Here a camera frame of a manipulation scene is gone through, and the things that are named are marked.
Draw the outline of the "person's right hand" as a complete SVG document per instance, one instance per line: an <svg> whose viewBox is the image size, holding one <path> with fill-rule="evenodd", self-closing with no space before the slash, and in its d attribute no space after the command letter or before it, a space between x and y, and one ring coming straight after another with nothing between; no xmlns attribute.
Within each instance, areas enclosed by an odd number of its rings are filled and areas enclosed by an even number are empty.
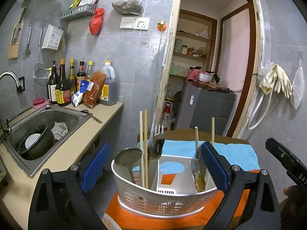
<svg viewBox="0 0 307 230"><path fill-rule="evenodd" d="M281 229L306 229L306 190L297 185L284 188L280 204Z"/></svg>

